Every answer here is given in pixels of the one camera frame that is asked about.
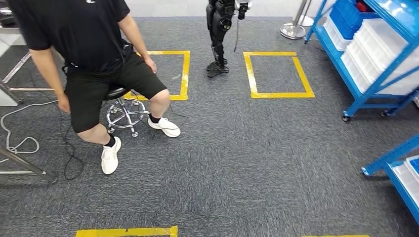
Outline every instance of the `white cable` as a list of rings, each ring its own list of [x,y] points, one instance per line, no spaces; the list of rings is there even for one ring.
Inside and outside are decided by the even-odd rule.
[[[9,129],[7,129],[6,128],[6,126],[4,126],[4,119],[7,117],[7,116],[9,116],[9,115],[12,115],[12,114],[14,114],[14,113],[17,113],[17,112],[19,112],[19,111],[22,111],[22,110],[24,110],[24,109],[26,109],[26,108],[28,108],[28,107],[31,107],[31,106],[41,106],[41,105],[47,105],[47,104],[52,104],[52,103],[55,103],[55,102],[58,102],[58,100],[54,100],[54,101],[50,101],[50,102],[47,102],[47,103],[43,103],[43,104],[32,104],[32,105],[28,105],[28,106],[25,106],[25,107],[23,107],[23,108],[21,108],[21,109],[18,109],[18,110],[15,110],[15,111],[13,111],[13,112],[10,112],[10,113],[8,113],[8,114],[6,114],[6,115],[4,115],[3,117],[1,117],[1,119],[0,119],[0,125],[1,125],[1,127],[7,132],[7,137],[6,137],[6,149],[8,150],[8,151],[10,151],[10,152],[12,152],[12,153],[14,153],[14,154],[33,154],[33,153],[35,153],[35,152],[37,152],[38,150],[39,150],[39,142],[35,139],[35,138],[33,138],[33,137],[27,137],[27,138],[25,138],[25,139],[23,139],[23,141],[21,141],[17,146],[15,146],[15,147],[11,147],[10,146],[10,135],[12,134],[12,132],[9,130]],[[28,140],[28,139],[31,139],[32,141],[34,141],[35,142],[35,144],[37,145],[37,148],[34,150],[34,151],[32,151],[32,152],[20,152],[20,151],[18,151],[17,150],[17,148],[18,147],[20,147],[26,140]]]

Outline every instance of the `black t-shirt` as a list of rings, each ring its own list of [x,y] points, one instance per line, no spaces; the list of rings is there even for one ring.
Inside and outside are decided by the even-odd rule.
[[[129,13],[125,0],[8,2],[28,48],[54,46],[74,69],[111,72],[133,51],[118,26]]]

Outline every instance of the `stool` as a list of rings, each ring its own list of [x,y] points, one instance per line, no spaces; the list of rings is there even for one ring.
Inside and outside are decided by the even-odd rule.
[[[115,100],[111,107],[106,112],[106,119],[108,121],[108,132],[113,133],[116,128],[131,128],[132,136],[137,137],[138,132],[135,131],[134,125],[136,125],[138,122],[141,121],[144,114],[149,114],[150,112],[145,110],[144,104],[136,99],[124,99],[123,96],[130,92],[130,89],[124,88],[120,85],[112,84],[109,88],[108,94],[106,95],[105,99],[106,101],[109,100]],[[116,119],[111,120],[111,115],[118,115]],[[131,115],[135,115],[136,118],[133,120],[131,118]],[[126,118],[127,123],[119,123],[120,120]]]

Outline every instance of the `shelf wheel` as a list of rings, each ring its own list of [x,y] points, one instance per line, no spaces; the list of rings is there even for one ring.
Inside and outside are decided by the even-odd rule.
[[[370,174],[368,173],[368,171],[367,171],[367,169],[366,169],[366,168],[362,167],[362,168],[361,168],[361,170],[362,170],[362,174],[363,174],[364,176],[369,176],[369,175],[370,175]]]
[[[342,117],[342,120],[343,120],[344,122],[351,122],[351,119],[352,119],[352,117],[349,117],[349,116],[343,116],[343,117]]]
[[[388,111],[384,110],[383,112],[381,112],[380,116],[383,117],[383,118],[388,117]]]

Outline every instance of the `blue plastic bin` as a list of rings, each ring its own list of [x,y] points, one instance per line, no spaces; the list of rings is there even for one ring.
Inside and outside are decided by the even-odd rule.
[[[419,159],[411,160],[410,164],[412,165],[413,169],[415,169],[416,172],[419,173]]]
[[[356,0],[337,0],[330,13],[330,18],[345,40],[353,39],[364,19],[380,18],[374,12],[360,12],[355,4]]]

